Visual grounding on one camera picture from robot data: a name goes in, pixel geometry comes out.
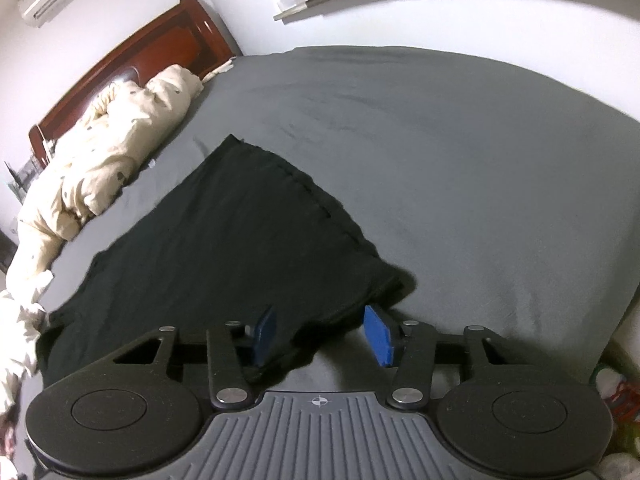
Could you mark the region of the black garment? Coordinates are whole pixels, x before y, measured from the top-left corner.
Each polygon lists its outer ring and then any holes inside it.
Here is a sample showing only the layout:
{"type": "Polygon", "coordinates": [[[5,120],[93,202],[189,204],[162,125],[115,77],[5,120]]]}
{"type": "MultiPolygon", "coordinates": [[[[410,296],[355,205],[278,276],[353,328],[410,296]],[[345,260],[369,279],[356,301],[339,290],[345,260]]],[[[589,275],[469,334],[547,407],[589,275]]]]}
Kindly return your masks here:
{"type": "Polygon", "coordinates": [[[271,382],[392,304],[404,274],[342,204],[282,157],[224,139],[160,203],[92,259],[37,344],[53,384],[171,325],[190,336],[229,321],[277,327],[250,378],[271,382]]]}

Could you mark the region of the grey bed sheet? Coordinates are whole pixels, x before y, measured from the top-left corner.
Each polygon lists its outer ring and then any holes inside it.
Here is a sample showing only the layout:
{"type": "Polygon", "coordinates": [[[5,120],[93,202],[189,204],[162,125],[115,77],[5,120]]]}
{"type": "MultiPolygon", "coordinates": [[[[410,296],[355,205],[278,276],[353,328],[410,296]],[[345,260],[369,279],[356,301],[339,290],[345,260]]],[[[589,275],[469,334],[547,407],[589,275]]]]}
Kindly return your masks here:
{"type": "MultiPolygon", "coordinates": [[[[244,56],[216,77],[119,199],[53,266],[50,316],[109,248],[228,136],[338,200],[404,274],[396,310],[483,325],[586,379],[639,286],[639,125],[528,70],[401,48],[244,56]]],[[[369,373],[351,342],[293,388],[369,373]]]]}

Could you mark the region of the white garment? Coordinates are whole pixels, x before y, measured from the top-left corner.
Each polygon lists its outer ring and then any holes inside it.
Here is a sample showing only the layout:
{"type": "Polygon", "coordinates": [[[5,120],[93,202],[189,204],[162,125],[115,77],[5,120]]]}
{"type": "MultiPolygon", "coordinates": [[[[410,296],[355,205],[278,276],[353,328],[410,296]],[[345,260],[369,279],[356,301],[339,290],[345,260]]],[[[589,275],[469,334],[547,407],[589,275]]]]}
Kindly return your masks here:
{"type": "Polygon", "coordinates": [[[13,463],[15,413],[23,378],[35,374],[36,341],[44,310],[38,300],[53,274],[47,270],[24,281],[14,297],[1,292],[1,478],[17,479],[13,463]]]}

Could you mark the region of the beige patterned duvet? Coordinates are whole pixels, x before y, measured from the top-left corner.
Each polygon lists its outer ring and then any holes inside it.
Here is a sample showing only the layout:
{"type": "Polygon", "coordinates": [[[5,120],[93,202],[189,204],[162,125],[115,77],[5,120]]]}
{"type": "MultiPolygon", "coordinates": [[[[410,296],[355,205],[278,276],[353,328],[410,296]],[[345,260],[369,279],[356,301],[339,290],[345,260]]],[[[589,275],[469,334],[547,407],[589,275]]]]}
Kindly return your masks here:
{"type": "Polygon", "coordinates": [[[105,87],[55,142],[48,166],[29,188],[6,284],[46,272],[62,245],[111,206],[203,90],[201,78],[177,64],[144,86],[119,81],[105,87]]]}

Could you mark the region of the colourful items on windowsill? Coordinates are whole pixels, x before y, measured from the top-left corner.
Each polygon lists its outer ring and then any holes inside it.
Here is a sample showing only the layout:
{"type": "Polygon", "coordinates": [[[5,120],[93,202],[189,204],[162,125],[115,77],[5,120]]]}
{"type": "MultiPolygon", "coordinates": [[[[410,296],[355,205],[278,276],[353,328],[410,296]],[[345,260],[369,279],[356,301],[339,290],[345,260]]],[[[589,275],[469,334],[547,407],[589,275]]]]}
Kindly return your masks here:
{"type": "Polygon", "coordinates": [[[597,472],[603,479],[638,479],[639,382],[600,363],[591,375],[591,383],[608,406],[614,424],[608,450],[597,472]]]}

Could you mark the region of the dark red wooden headboard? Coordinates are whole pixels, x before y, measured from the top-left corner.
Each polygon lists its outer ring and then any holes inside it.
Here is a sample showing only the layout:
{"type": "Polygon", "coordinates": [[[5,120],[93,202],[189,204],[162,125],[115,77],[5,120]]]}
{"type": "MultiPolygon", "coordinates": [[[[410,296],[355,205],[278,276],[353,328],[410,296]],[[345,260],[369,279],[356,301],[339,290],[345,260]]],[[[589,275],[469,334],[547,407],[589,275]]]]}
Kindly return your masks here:
{"type": "Polygon", "coordinates": [[[49,155],[44,144],[64,136],[94,96],[117,79],[143,86],[172,64],[203,77],[232,56],[231,47],[200,0],[180,0],[105,55],[32,126],[28,134],[32,154],[46,168],[49,155]]]}

